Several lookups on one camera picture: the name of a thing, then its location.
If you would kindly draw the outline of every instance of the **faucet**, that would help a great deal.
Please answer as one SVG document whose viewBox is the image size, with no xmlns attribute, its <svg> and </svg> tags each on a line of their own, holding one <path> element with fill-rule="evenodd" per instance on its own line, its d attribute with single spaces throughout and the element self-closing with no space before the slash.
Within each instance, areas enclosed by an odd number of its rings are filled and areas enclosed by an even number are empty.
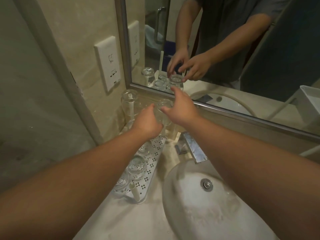
<svg viewBox="0 0 320 240">
<path fill-rule="evenodd" d="M 178 155 L 190 152 L 195 164 L 207 161 L 208 158 L 202 149 L 199 147 L 198 143 L 188 132 L 182 132 L 178 139 L 177 144 L 174 146 L 177 150 Z"/>
</svg>

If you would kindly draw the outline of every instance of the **wall socket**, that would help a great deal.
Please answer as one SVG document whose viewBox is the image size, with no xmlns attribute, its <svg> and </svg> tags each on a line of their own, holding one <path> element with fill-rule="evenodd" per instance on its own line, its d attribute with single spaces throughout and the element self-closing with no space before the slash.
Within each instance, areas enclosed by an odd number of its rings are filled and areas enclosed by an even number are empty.
<svg viewBox="0 0 320 240">
<path fill-rule="evenodd" d="M 134 67 L 140 59 L 139 21 L 134 21 L 128 26 L 131 65 Z"/>
<path fill-rule="evenodd" d="M 106 90 L 110 91 L 121 78 L 116 37 L 110 36 L 94 45 L 94 51 L 102 80 L 104 81 Z"/>
</svg>

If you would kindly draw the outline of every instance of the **door handle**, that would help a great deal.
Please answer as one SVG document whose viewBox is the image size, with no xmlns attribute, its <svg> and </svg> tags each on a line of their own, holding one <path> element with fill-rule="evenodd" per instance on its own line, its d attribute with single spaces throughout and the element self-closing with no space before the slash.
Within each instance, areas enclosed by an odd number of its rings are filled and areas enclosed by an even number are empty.
<svg viewBox="0 0 320 240">
<path fill-rule="evenodd" d="M 161 12 L 166 11 L 166 10 L 167 10 L 166 7 L 160 7 L 160 8 L 157 10 L 157 13 L 156 13 L 156 17 L 155 17 L 155 28 L 154 28 L 154 41 L 155 41 L 157 44 L 162 44 L 162 42 L 163 42 L 163 41 L 159 41 L 159 40 L 158 40 L 159 19 L 160 19 L 160 14 L 161 14 Z"/>
</svg>

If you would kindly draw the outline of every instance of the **hand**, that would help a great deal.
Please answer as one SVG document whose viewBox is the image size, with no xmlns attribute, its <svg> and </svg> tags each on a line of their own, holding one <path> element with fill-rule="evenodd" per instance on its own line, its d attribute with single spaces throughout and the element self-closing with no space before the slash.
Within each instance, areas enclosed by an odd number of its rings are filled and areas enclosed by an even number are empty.
<svg viewBox="0 0 320 240">
<path fill-rule="evenodd" d="M 186 76 L 183 78 L 182 82 L 186 80 L 197 81 L 201 79 L 211 67 L 210 56 L 208 53 L 202 53 L 193 56 L 189 61 L 184 63 L 178 70 L 178 72 L 183 72 L 184 70 L 192 67 Z"/>
<path fill-rule="evenodd" d="M 171 90 L 175 95 L 174 106 L 173 108 L 162 107 L 161 111 L 164 112 L 173 123 L 186 128 L 190 123 L 193 123 L 197 117 L 200 117 L 200 115 L 188 94 L 177 87 L 171 87 Z"/>
<path fill-rule="evenodd" d="M 158 123 L 156 120 L 155 114 L 153 113 L 154 107 L 155 105 L 151 104 L 147 108 L 142 109 L 131 127 L 132 130 L 145 136 L 146 140 L 157 137 L 163 128 L 163 124 Z"/>
<path fill-rule="evenodd" d="M 181 48 L 176 51 L 174 56 L 171 58 L 168 67 L 167 67 L 167 77 L 171 77 L 172 74 L 175 74 L 174 68 L 179 64 L 186 64 L 189 60 L 189 53 L 187 48 Z"/>
</svg>

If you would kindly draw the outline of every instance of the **mirror frame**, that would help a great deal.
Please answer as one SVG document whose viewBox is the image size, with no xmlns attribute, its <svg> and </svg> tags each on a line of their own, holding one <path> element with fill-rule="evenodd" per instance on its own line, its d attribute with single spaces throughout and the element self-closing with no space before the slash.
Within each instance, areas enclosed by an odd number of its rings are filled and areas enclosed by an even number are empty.
<svg viewBox="0 0 320 240">
<path fill-rule="evenodd" d="M 174 99 L 174 95 L 166 92 L 162 92 L 153 88 L 145 87 L 132 82 L 132 69 L 131 69 L 131 56 L 130 56 L 130 43 L 129 43 L 129 33 L 128 33 L 128 23 L 127 23 L 127 11 L 126 11 L 126 0 L 114 0 L 115 11 L 118 23 L 118 32 L 120 39 L 123 71 L 125 78 L 125 85 L 127 89 L 134 89 L 139 93 L 149 93 L 157 94 L 163 98 Z M 291 135 L 303 140 L 315 142 L 320 144 L 320 136 L 306 132 L 299 129 L 294 129 L 292 127 L 253 117 L 250 115 L 238 113 L 229 109 L 224 109 L 218 106 L 205 104 L 193 100 L 195 106 L 199 109 L 204 109 L 206 111 L 220 114 L 229 118 L 234 118 L 240 121 L 244 121 L 249 124 L 257 125 L 263 128 L 267 128 L 273 131 Z"/>
</svg>

